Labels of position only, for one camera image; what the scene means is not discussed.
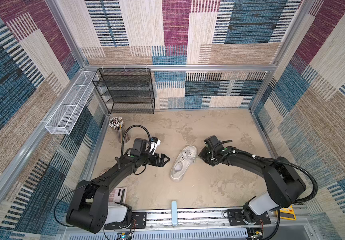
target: beige tabletop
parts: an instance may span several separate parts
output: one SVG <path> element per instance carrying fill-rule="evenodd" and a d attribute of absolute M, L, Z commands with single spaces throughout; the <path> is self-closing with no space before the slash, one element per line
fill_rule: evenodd
<path fill-rule="evenodd" d="M 170 171 L 176 157 L 187 145 L 204 147 L 203 140 L 216 135 L 220 141 L 233 140 L 230 145 L 262 157 L 269 157 L 264 142 L 252 120 L 249 110 L 225 109 L 202 111 L 162 111 L 155 114 L 113 114 L 121 116 L 127 127 L 140 124 L 151 136 L 161 140 L 156 153 L 164 153 L 170 162 L 163 168 L 147 166 L 141 175 L 130 175 L 118 187 L 127 187 L 126 204 L 133 209 L 170 209 L 176 200 L 178 208 L 242 206 L 255 195 L 266 190 L 264 180 L 242 168 L 218 164 L 210 166 L 199 157 L 189 166 L 183 180 L 170 180 Z M 129 131 L 130 141 L 124 149 L 132 147 L 134 139 L 147 138 L 138 127 Z M 114 132 L 107 130 L 93 177 L 116 164 L 121 144 Z"/>

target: white sneaker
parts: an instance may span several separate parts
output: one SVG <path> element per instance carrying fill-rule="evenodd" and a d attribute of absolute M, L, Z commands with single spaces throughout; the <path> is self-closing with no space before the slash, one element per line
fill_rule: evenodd
<path fill-rule="evenodd" d="M 197 157 L 197 149 L 195 146 L 187 146 L 182 151 L 175 160 L 175 164 L 171 169 L 170 178 L 174 182 L 179 182 L 182 180 L 184 173 L 190 164 L 195 163 L 195 158 Z"/>

